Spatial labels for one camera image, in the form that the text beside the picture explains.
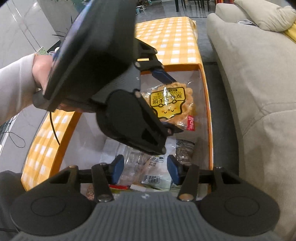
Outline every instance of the gray plastic surface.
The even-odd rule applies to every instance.
[[[273,232],[237,237],[209,225],[195,204],[182,202],[169,192],[122,193],[109,203],[99,203],[89,219],[75,230],[53,237],[18,234],[13,241],[280,241]]]

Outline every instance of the red label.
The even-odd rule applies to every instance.
[[[195,131],[195,126],[194,126],[194,117],[189,115],[187,119],[187,130],[188,131]]]

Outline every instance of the barcode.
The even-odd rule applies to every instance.
[[[160,182],[160,176],[150,176],[150,175],[145,175],[144,180],[142,183],[146,184],[158,184]]]

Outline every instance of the screw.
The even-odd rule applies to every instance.
[[[139,91],[136,91],[136,92],[135,92],[135,96],[136,96],[137,98],[140,98],[142,95],[141,95],[141,93],[140,93]]]
[[[163,154],[165,154],[165,153],[166,153],[166,148],[163,147],[163,148],[161,149],[161,152],[162,152]]]
[[[101,194],[98,196],[99,202],[109,202],[112,201],[112,197],[108,194]]]
[[[168,136],[172,136],[172,135],[173,135],[173,131],[170,128],[168,128]]]
[[[144,193],[144,194],[141,196],[141,198],[143,198],[143,199],[147,199],[147,198],[149,198],[149,197],[150,197],[150,195],[147,194],[147,193]]]
[[[141,67],[141,65],[140,65],[139,62],[135,62],[135,66],[136,66],[137,68],[140,68],[140,67]]]
[[[193,200],[193,195],[184,193],[179,196],[179,199],[183,202],[189,202]]]

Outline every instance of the yellow label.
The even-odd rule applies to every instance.
[[[185,90],[183,87],[164,88],[150,95],[150,106],[158,118],[170,119],[182,113],[182,104],[185,103]]]

